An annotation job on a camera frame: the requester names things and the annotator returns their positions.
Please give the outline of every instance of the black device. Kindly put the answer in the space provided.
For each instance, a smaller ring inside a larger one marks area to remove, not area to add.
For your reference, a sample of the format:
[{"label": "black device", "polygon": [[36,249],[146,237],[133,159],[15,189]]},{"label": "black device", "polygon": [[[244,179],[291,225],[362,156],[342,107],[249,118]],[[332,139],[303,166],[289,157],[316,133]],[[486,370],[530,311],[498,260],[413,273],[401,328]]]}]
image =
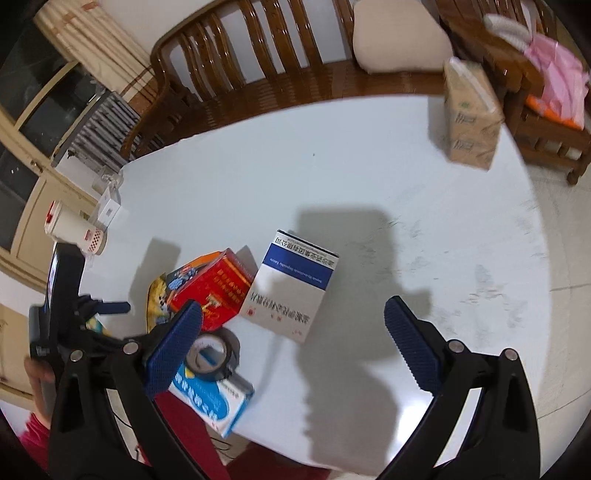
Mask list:
[{"label": "black device", "polygon": [[[199,305],[188,302],[170,323],[158,325],[148,335],[126,340],[104,337],[80,327],[95,310],[96,303],[89,302],[97,302],[78,296],[82,254],[73,245],[58,244],[56,257],[39,316],[40,334],[31,342],[31,353],[58,369],[50,476],[53,480],[207,480],[151,401],[154,392],[168,387],[197,336],[195,328],[186,324],[200,320]],[[484,355],[471,352],[459,340],[446,341],[433,324],[418,320],[400,297],[388,300],[384,318],[419,387],[434,398],[378,479],[539,478],[537,421],[517,352],[506,349],[499,356]],[[130,457],[105,388],[118,390],[152,466]],[[456,458],[434,467],[472,388],[481,388],[480,399],[462,447]]]}]

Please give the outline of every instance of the striped curtain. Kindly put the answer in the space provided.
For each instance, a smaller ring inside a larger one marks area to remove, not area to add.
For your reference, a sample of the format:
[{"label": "striped curtain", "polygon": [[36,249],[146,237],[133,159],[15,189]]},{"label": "striped curtain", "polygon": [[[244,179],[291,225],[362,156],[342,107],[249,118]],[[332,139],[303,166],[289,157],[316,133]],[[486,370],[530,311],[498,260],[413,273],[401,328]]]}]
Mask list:
[{"label": "striped curtain", "polygon": [[98,2],[48,0],[35,23],[138,113],[154,101],[157,86],[148,53]]}]

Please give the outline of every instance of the metal bolt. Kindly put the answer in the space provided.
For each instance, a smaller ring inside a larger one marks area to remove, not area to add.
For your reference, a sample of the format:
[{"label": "metal bolt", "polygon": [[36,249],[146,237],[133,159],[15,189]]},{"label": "metal bolt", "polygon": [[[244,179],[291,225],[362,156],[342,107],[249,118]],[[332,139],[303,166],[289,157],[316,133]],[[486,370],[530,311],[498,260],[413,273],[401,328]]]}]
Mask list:
[{"label": "metal bolt", "polygon": [[77,362],[78,360],[82,359],[82,356],[84,354],[82,353],[82,350],[74,350],[71,354],[70,354],[70,360],[72,360],[73,362]]},{"label": "metal bolt", "polygon": [[128,342],[123,346],[123,353],[126,355],[133,355],[139,350],[139,345],[135,342]]},{"label": "metal bolt", "polygon": [[452,340],[447,346],[454,353],[462,353],[464,351],[464,344],[460,340]]},{"label": "metal bolt", "polygon": [[517,352],[515,350],[513,350],[512,348],[508,348],[507,350],[505,350],[505,356],[509,359],[509,360],[517,360],[519,358],[519,355],[517,355]]}]

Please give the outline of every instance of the wooden armchair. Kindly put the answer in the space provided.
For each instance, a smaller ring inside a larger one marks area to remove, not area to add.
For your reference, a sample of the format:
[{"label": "wooden armchair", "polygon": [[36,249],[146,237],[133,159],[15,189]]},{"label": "wooden armchair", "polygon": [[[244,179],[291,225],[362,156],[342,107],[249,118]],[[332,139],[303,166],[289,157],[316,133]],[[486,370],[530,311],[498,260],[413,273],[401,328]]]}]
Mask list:
[{"label": "wooden armchair", "polygon": [[[535,3],[545,34],[556,40],[552,13],[541,0]],[[542,75],[518,50],[488,33],[482,23],[485,14],[494,13],[525,25],[520,1],[437,0],[437,6],[456,54],[484,65],[525,161],[568,168],[567,181],[575,185],[591,161],[591,135],[551,122],[525,105],[529,94],[542,95]]]},{"label": "wooden armchair", "polygon": [[[315,1],[333,1],[342,38],[352,52],[353,11],[349,0]],[[262,8],[255,9],[257,3]],[[148,145],[155,135],[168,145],[207,130],[305,103],[359,95],[443,94],[441,73],[368,75],[354,59],[324,63],[302,0],[288,0],[287,4],[290,12],[283,11],[278,0],[216,0],[163,36],[151,55],[158,80],[157,100],[131,131],[121,154],[129,158],[134,144]],[[245,81],[222,24],[223,15],[229,13],[238,13],[238,18],[243,19],[241,27],[248,31],[252,56],[264,75],[262,79]],[[290,33],[286,16],[293,18],[297,33],[293,27]],[[270,37],[265,34],[263,23],[268,25]],[[284,72],[272,59],[271,40]],[[307,65],[298,59],[294,47],[298,44]],[[175,46],[182,49],[189,68],[194,89],[190,96],[186,95],[186,89],[181,89],[171,66],[170,51]],[[139,147],[134,150],[136,157],[146,153],[145,148]]]}]

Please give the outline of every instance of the blue stripe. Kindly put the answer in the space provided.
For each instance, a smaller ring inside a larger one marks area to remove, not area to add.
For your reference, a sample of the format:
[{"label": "blue stripe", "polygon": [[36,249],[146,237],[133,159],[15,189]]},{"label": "blue stripe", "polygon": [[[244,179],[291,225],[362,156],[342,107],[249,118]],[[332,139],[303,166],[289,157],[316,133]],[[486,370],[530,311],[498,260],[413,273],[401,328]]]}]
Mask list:
[{"label": "blue stripe", "polygon": [[276,244],[271,244],[262,262],[275,270],[322,290],[326,290],[333,272],[325,265],[316,263]]}]

